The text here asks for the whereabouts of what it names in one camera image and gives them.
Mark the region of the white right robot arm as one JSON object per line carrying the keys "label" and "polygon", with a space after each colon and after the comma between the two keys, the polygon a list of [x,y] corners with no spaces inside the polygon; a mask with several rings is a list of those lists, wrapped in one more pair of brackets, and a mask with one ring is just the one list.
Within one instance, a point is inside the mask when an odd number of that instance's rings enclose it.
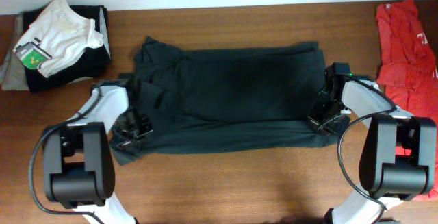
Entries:
{"label": "white right robot arm", "polygon": [[[339,167],[353,189],[343,203],[328,210],[324,222],[382,223],[389,209],[432,190],[437,126],[397,106],[376,82],[353,75],[346,63],[328,66],[324,76],[309,124],[318,134],[338,138]],[[360,183],[355,184],[344,166],[342,143],[359,123],[368,133],[359,160]]]}

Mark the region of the dark green Nike t-shirt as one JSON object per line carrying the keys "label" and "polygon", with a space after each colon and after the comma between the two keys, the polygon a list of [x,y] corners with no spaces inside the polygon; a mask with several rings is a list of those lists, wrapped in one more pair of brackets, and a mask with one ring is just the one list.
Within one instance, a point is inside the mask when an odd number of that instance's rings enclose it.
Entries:
{"label": "dark green Nike t-shirt", "polygon": [[125,145],[116,131],[117,163],[150,153],[227,153],[275,147],[319,148],[336,135],[310,126],[325,87],[316,42],[287,47],[185,51],[147,38],[134,57],[136,110],[152,132]]}

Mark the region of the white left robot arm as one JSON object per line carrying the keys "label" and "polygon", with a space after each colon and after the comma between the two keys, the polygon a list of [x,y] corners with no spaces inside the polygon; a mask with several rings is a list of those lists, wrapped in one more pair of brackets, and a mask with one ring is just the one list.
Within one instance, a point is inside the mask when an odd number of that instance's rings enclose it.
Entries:
{"label": "white left robot arm", "polygon": [[89,223],[137,223],[114,192],[107,135],[115,133],[115,148],[133,149],[152,134],[148,118],[134,108],[139,91],[128,73],[98,82],[74,116],[43,131],[36,149],[42,151],[44,193],[64,207],[62,215],[82,215]]}

